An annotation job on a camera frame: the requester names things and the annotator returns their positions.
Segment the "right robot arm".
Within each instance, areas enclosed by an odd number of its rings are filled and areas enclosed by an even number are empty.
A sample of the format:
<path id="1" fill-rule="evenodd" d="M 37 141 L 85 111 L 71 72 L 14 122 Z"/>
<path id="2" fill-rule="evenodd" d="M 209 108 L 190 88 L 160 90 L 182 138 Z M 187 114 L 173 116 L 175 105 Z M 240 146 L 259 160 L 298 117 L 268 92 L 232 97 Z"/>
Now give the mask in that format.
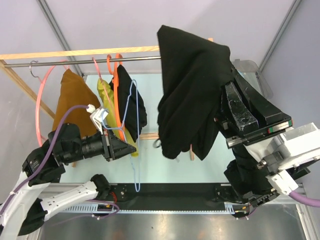
<path id="1" fill-rule="evenodd" d="M 234 155 L 224 175 L 235 200 L 258 207 L 296 190 L 297 180 L 317 160 L 307 157 L 308 149 L 294 152 L 285 143 L 305 138 L 295 133 L 290 115 L 251 86 L 233 65 L 227 75 L 214 119 Z"/>

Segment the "blue wire hanger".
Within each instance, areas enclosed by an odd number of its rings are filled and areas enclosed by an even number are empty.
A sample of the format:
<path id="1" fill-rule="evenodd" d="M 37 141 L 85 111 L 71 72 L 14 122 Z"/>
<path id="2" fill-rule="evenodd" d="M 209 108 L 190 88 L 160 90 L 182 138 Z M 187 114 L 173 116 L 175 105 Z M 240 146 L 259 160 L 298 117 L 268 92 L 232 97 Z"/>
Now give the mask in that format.
<path id="1" fill-rule="evenodd" d="M 134 181 L 134 188 L 135 188 L 135 191 L 138 193 L 140 190 L 141 190 L 141 156 L 140 156 L 140 120 L 139 120 L 139 99 L 138 99 L 138 89 L 137 89 L 137 86 L 136 86 L 137 82 L 135 79 L 133 79 L 131 81 L 131 84 L 130 84 L 130 88 L 129 88 L 129 94 L 127 96 L 127 100 L 126 100 L 126 106 L 125 106 L 125 111 L 124 111 L 124 115 L 123 115 L 123 123 L 121 124 L 121 126 L 118 126 L 118 127 L 107 127 L 106 125 L 106 121 L 103 119 L 103 117 L 106 117 L 107 114 L 107 109 L 103 109 L 102 111 L 102 117 L 101 117 L 101 124 L 102 124 L 102 127 L 106 130 L 120 130 L 121 133 L 125 133 L 125 130 L 124 130 L 124 126 L 125 126 L 125 120 L 126 120 L 126 117 L 127 117 L 127 111 L 128 111 L 128 108 L 129 108 L 129 102 L 130 102 L 130 99 L 131 99 L 131 95 L 133 94 L 133 86 L 135 86 L 135 116 L 136 116 L 136 120 L 135 120 L 135 130 L 136 130 L 136 133 L 134 134 L 134 136 L 136 137 L 136 143 L 137 143 L 137 180 L 136 180 L 136 168 L 135 168 L 135 164 L 133 162 L 133 159 L 132 157 L 130 157 L 130 163 L 131 163 L 131 167 L 132 167 L 132 170 L 133 170 L 133 181 Z"/>

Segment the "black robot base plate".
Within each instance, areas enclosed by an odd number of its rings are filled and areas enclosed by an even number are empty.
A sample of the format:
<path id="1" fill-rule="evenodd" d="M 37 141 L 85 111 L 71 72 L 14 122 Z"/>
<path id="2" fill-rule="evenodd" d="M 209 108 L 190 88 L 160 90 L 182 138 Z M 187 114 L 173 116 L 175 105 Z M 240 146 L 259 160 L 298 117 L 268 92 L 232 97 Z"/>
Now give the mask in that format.
<path id="1" fill-rule="evenodd" d="M 143 183 L 136 192 L 132 183 L 118 183 L 110 186 L 106 201 L 118 203 L 160 202 L 160 201 L 211 201 L 239 203 L 232 187 L 223 183 Z"/>

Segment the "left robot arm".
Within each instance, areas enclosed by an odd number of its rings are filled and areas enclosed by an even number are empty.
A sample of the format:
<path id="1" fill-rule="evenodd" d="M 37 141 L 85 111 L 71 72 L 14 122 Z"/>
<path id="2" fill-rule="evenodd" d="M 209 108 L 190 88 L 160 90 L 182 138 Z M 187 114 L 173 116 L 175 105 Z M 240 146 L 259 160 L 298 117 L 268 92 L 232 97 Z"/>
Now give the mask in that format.
<path id="1" fill-rule="evenodd" d="M 51 183 L 60 180 L 68 164 L 96 156 L 114 161 L 136 150 L 111 130 L 81 137 L 76 124 L 62 124 L 24 161 L 13 192 L 0 206 L 0 238 L 15 240 L 18 236 L 28 235 L 72 205 L 107 200 L 111 186 L 103 174 L 95 174 L 80 186 L 53 197 L 44 199 L 40 194 Z"/>

